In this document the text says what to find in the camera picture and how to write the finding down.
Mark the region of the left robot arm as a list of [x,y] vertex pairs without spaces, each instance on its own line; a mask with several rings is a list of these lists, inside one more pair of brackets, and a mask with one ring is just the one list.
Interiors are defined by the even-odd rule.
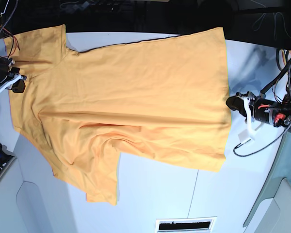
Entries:
[[[283,76],[287,74],[286,95],[281,101],[272,101],[265,98],[269,89],[275,89]],[[285,127],[291,133],[291,58],[286,59],[285,66],[280,73],[269,82],[258,96],[248,91],[245,94],[237,92],[226,100],[226,105],[232,111],[238,111],[250,121],[250,117],[273,127]]]

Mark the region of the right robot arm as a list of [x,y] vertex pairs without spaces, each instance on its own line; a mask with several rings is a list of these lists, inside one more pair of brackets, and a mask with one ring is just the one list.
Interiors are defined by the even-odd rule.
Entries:
[[11,38],[12,45],[10,52],[6,56],[0,56],[0,92],[4,89],[11,90],[14,93],[22,93],[25,90],[26,76],[20,74],[20,69],[14,67],[14,60],[12,55],[17,49],[20,49],[19,42],[16,37],[6,27],[12,16],[14,15],[18,6],[18,1],[15,2],[13,9],[6,19],[2,19],[5,14],[9,1],[0,0],[0,39]]

